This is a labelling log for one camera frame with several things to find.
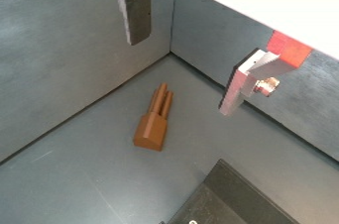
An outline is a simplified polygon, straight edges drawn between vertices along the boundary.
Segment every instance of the orange wooden block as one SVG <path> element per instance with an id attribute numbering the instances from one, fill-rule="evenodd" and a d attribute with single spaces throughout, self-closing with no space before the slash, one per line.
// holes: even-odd
<path id="1" fill-rule="evenodd" d="M 161 83 L 153 92 L 148 112 L 141 116 L 136 128 L 133 136 L 135 146 L 155 151 L 163 150 L 172 97 L 173 93 L 167 91 L 167 84 Z"/>

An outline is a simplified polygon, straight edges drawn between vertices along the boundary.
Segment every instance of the gray floor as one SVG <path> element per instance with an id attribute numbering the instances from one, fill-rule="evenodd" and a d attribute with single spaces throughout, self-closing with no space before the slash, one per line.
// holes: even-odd
<path id="1" fill-rule="evenodd" d="M 175 92 L 164 151 L 132 146 L 153 89 Z M 338 223 L 339 168 L 173 56 L 0 167 L 0 223 L 168 221 L 223 158 L 300 223 Z"/>

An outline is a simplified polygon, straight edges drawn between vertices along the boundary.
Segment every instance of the gray wall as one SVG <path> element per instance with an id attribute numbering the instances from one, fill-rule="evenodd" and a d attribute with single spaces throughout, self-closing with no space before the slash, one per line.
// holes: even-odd
<path id="1" fill-rule="evenodd" d="M 116 0 L 0 0 L 0 161 L 169 52 L 172 4 L 131 47 Z"/>
<path id="2" fill-rule="evenodd" d="M 171 50 L 227 85 L 233 66 L 255 48 L 266 51 L 272 29 L 212 0 L 175 1 Z M 339 161 L 338 78 L 339 61 L 314 51 L 303 67 L 279 78 L 272 96 L 248 102 Z"/>

